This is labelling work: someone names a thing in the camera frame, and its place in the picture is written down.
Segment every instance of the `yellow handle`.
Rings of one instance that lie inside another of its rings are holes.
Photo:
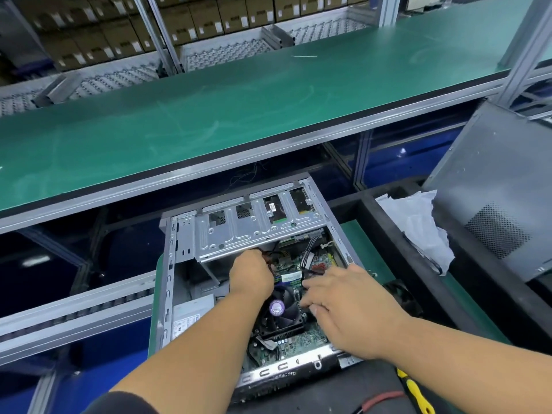
[[[416,398],[418,407],[424,414],[435,414],[435,409],[428,400],[422,395],[422,391],[419,390],[418,384],[412,379],[406,380],[406,386],[408,386],[410,393]]]

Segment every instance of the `hand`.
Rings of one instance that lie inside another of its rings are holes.
[[[245,293],[262,303],[273,290],[274,276],[260,250],[247,250],[236,257],[230,270],[231,293]]]
[[[363,359],[388,358],[388,343],[400,340],[410,316],[372,276],[351,264],[330,267],[324,276],[303,282],[301,306],[309,306],[338,349]]]

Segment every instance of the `person's left hand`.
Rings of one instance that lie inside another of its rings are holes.
[[[274,276],[260,250],[241,253],[230,270],[230,292],[243,293],[264,302],[274,290]]]

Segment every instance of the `white plastic bag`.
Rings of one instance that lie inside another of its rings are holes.
[[[431,216],[436,194],[437,190],[418,191],[403,199],[393,199],[385,194],[376,201],[406,237],[423,251],[420,254],[438,264],[441,276],[445,276],[454,253],[449,247],[446,231],[438,228]]]

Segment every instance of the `cpu fan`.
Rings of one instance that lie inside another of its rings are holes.
[[[262,339],[303,328],[299,304],[294,297],[293,289],[287,286],[276,286],[270,298],[263,304],[257,327]]]

